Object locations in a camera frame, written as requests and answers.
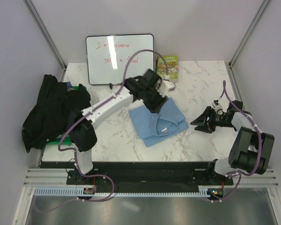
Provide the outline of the light blue long sleeve shirt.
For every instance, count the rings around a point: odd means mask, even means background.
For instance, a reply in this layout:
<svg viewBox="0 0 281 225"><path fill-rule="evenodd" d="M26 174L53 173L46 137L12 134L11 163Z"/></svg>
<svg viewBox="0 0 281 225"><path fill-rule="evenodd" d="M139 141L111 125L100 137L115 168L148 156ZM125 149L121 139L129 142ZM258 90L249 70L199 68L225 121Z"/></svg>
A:
<svg viewBox="0 0 281 225"><path fill-rule="evenodd" d="M188 129L185 116L169 98L159 113L151 113L144 105L129 111L138 136L147 147L164 141Z"/></svg>

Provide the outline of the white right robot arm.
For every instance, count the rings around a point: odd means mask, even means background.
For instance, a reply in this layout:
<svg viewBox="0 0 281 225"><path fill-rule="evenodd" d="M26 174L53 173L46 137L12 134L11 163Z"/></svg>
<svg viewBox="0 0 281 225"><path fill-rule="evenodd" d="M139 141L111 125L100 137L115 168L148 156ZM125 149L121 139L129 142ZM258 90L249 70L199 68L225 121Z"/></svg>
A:
<svg viewBox="0 0 281 225"><path fill-rule="evenodd" d="M229 156L212 161L212 169L205 172L209 184L217 184L223 176L242 174L263 175L267 170L274 145L274 136L258 128L251 113L243 110L243 102L234 100L224 112L215 100L204 112L191 122L196 131L211 134L217 127L233 128L237 137Z"/></svg>

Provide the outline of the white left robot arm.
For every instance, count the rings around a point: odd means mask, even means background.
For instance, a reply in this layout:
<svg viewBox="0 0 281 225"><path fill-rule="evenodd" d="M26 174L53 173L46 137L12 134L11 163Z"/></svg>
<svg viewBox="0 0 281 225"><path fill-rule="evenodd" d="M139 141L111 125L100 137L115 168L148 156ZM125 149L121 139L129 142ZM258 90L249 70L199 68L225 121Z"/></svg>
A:
<svg viewBox="0 0 281 225"><path fill-rule="evenodd" d="M148 69L144 75L125 79L118 91L97 104L72 111L67 135L76 145L74 158L79 171L77 179L82 184L89 184L93 180L92 148L98 140L95 130L102 122L137 100L142 101L151 113L159 113L167 100L166 93L174 87L170 81Z"/></svg>

